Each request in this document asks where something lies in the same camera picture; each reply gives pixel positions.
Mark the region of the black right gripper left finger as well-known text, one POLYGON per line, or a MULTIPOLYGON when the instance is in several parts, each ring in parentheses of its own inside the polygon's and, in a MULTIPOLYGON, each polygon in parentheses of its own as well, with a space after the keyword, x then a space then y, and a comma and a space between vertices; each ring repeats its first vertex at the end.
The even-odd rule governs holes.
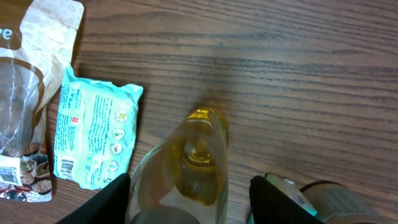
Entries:
POLYGON ((119 175, 105 188, 57 224, 117 224, 124 223, 131 178, 119 175))

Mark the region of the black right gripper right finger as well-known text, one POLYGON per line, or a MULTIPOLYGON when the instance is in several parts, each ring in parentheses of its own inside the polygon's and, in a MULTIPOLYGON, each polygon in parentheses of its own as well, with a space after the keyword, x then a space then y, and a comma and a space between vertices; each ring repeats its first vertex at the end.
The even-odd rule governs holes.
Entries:
POLYGON ((251 179, 249 199, 254 224, 323 224, 260 175, 251 179))

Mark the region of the green lid jar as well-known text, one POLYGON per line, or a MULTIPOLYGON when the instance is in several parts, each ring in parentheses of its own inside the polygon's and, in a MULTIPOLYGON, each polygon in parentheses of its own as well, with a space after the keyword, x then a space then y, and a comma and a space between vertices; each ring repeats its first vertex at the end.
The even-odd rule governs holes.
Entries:
POLYGON ((375 209, 344 185, 317 181, 300 189, 317 211, 315 217, 326 224, 386 224, 375 209))

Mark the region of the yellow liquid bottle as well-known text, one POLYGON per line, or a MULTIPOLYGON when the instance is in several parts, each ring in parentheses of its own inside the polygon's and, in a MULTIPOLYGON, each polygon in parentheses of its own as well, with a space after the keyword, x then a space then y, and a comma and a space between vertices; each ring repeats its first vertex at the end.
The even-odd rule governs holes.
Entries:
POLYGON ((228 176, 227 120, 198 108, 135 168, 124 221, 225 223, 228 176))

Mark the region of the teal wet wipes pack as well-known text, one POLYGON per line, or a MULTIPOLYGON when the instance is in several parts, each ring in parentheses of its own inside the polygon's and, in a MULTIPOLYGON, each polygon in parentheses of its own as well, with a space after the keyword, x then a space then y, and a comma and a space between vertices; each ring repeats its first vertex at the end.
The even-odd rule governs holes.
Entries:
POLYGON ((76 77, 68 66, 58 106, 54 175, 96 190, 126 173, 143 91, 135 84, 76 77))

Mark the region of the brown snack bag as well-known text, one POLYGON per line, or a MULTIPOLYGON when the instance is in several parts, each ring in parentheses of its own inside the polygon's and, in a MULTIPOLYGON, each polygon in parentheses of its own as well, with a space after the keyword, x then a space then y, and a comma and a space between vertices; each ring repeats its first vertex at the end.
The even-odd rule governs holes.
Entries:
POLYGON ((47 103, 72 61, 84 10, 72 0, 1 0, 2 198, 52 198, 47 103))

